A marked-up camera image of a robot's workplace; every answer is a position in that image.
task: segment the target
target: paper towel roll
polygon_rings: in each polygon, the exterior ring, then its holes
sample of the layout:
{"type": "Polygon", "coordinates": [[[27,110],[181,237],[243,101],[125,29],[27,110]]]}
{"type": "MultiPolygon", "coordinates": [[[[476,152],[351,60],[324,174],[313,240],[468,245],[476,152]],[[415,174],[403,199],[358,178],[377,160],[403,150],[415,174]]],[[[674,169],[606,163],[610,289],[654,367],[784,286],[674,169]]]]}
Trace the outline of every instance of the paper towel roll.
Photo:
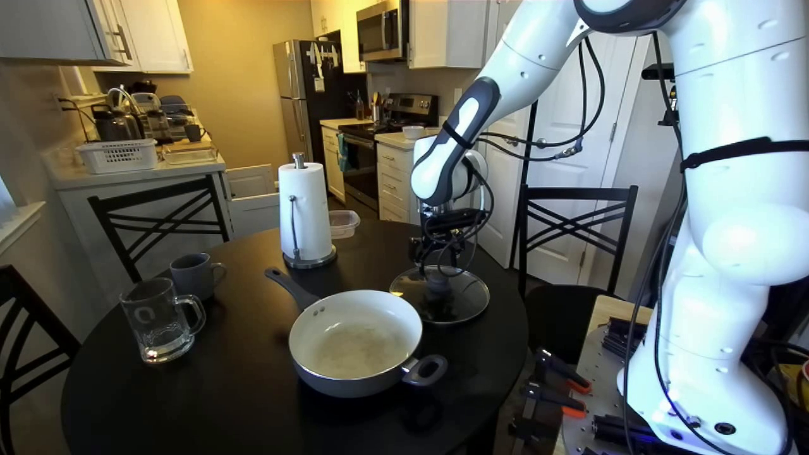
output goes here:
{"type": "Polygon", "coordinates": [[[279,168],[280,250],[291,266],[317,266],[334,256],[324,164],[279,168]]]}

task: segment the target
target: frying pan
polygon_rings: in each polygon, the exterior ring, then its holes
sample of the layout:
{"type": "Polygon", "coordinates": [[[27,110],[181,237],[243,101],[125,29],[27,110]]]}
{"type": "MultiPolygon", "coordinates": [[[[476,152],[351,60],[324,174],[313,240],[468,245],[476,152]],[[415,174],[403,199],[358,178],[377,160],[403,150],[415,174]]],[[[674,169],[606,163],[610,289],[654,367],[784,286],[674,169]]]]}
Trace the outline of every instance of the frying pan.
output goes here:
{"type": "Polygon", "coordinates": [[[312,390],[370,398],[398,381],[430,386],[447,372],[441,355],[415,360],[423,319],[404,298],[365,289],[317,298],[275,268],[266,275],[304,305],[289,333],[289,351],[312,390]]]}

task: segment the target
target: microwave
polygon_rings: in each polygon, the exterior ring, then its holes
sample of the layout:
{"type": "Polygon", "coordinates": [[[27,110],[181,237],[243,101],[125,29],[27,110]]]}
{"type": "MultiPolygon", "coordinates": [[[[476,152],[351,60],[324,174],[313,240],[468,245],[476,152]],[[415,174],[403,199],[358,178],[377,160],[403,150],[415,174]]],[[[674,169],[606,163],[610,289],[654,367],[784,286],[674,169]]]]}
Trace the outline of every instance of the microwave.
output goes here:
{"type": "Polygon", "coordinates": [[[406,46],[406,19],[399,0],[356,10],[356,43],[361,60],[403,60],[406,46]]]}

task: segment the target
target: shelf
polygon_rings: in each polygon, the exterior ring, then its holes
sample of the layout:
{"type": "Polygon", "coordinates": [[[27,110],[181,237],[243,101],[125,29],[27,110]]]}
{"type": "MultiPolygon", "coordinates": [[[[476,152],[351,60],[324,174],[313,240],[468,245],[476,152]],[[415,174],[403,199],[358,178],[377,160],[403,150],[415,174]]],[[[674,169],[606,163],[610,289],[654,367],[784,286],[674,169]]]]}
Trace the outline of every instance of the shelf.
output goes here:
{"type": "Polygon", "coordinates": [[[0,222],[0,256],[18,240],[22,237],[26,230],[31,230],[31,226],[35,219],[41,219],[46,202],[32,202],[26,207],[18,207],[18,212],[8,219],[0,222]]]}

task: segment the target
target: oven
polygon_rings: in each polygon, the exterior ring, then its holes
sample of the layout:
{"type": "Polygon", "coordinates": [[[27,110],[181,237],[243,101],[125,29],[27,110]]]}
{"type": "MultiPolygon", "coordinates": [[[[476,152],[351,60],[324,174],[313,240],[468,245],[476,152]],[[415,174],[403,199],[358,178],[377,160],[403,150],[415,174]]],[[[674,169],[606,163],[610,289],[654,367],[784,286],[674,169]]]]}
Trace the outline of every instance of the oven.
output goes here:
{"type": "Polygon", "coordinates": [[[379,212],[374,130],[343,126],[338,164],[343,169],[346,206],[379,212]]]}

